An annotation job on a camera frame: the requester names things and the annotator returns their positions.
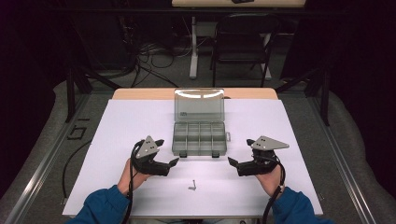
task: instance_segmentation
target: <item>blue jacket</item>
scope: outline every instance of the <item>blue jacket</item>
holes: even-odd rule
[[[99,189],[90,194],[76,217],[68,220],[72,223],[121,223],[129,200],[113,186]],[[276,224],[332,224],[329,219],[315,216],[309,199],[301,192],[285,188],[273,205]]]

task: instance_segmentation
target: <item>black chair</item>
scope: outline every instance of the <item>black chair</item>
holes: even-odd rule
[[[232,14],[222,18],[214,38],[210,68],[213,70],[213,83],[216,86],[216,63],[265,63],[262,71],[262,84],[271,54],[274,37],[280,30],[277,16],[261,13]],[[263,34],[270,35],[264,43]]]

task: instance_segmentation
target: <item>dark background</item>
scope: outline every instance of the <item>dark background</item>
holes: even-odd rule
[[[391,0],[308,0],[306,8],[332,10],[351,3],[363,6],[364,16],[332,67],[331,91],[343,100],[358,124],[366,158],[377,181],[396,198],[396,163],[393,161],[396,4]],[[0,90],[6,101],[1,106],[0,117],[2,196],[40,135],[54,104],[52,89],[65,80],[71,61],[111,69],[130,66],[131,61],[128,49],[121,44],[120,27],[114,19],[101,22],[102,29],[114,31],[112,36],[101,36],[100,30],[96,30],[96,35],[84,36],[81,41],[81,34],[70,26],[70,21],[41,13],[37,2],[20,0],[0,4]],[[317,67],[319,59],[329,51],[333,34],[341,23],[301,20],[282,77],[297,77]],[[114,49],[106,49],[109,41],[118,43],[117,57],[108,57],[114,53]],[[90,50],[99,50],[104,57],[93,58]]]

